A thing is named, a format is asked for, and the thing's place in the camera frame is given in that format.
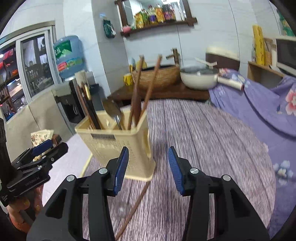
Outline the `left hand yellow nails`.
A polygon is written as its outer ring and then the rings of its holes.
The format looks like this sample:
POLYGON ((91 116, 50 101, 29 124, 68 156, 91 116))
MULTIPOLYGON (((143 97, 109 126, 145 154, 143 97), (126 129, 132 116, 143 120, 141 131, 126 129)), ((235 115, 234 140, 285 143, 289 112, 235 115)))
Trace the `left hand yellow nails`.
MULTIPOLYGON (((44 185, 34 190, 33 211, 36 217, 43 208, 42 196, 44 185)), ((28 233, 31 226, 25 220, 26 210, 31 207, 31 203, 27 197, 19 197, 7 206, 10 220, 16 229, 24 233, 28 233)))

